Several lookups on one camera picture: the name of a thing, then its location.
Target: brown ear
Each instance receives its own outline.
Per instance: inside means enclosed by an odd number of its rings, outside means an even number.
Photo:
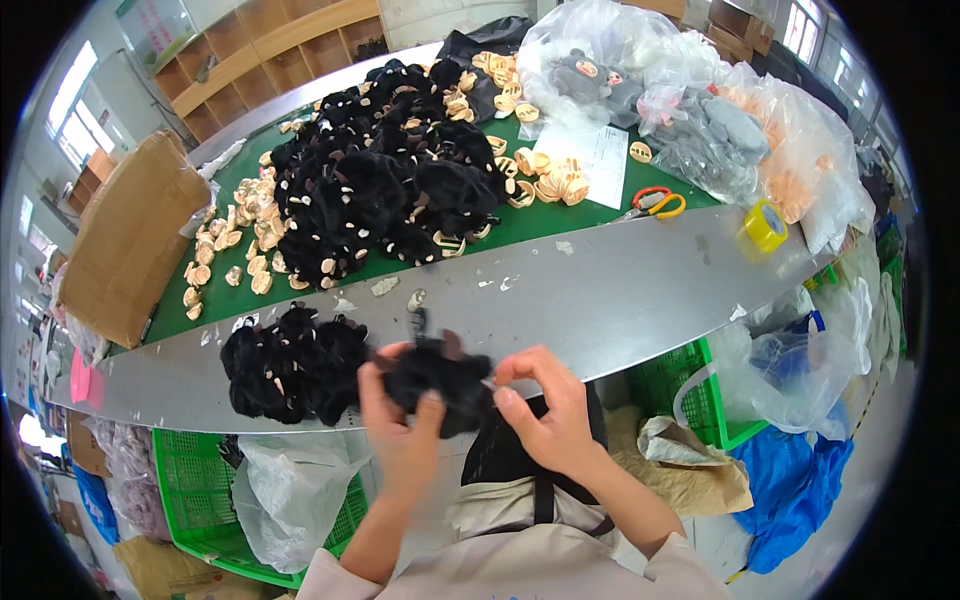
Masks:
[[[460,336],[449,329],[441,330],[440,334],[444,336],[444,358],[447,360],[460,360],[464,356],[464,344]]]

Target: person's left hand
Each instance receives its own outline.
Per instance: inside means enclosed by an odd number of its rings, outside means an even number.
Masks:
[[[393,359],[407,346],[390,344],[379,354]],[[403,410],[384,391],[382,375],[373,362],[360,367],[360,412],[383,467],[384,489],[380,495],[412,503],[420,498],[437,470],[437,446],[446,407],[436,392],[424,394],[417,404],[417,422],[409,427]]]

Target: poster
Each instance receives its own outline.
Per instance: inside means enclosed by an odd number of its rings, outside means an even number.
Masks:
[[[196,34],[181,0],[124,0],[116,15],[133,55],[151,74]]]

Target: blue plastic bag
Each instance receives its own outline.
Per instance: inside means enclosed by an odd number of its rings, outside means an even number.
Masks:
[[[113,506],[107,498],[107,486],[104,485],[104,480],[78,467],[73,462],[66,444],[60,447],[60,452],[73,465],[73,474],[77,477],[77,486],[80,488],[80,498],[84,501],[86,513],[90,515],[90,520],[96,525],[97,531],[104,540],[113,546],[120,536],[117,533],[117,519],[113,514]]]
[[[747,568],[766,574],[792,556],[823,525],[840,495],[840,477],[853,441],[818,436],[814,447],[802,434],[770,426],[731,450],[750,476],[754,507],[733,513],[754,535]]]

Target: white paper sheet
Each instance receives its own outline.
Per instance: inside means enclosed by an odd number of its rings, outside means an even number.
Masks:
[[[619,210],[629,139],[626,132],[610,126],[597,132],[580,133],[548,125],[534,145],[534,152],[542,152],[551,160],[576,158],[590,182],[587,200]]]

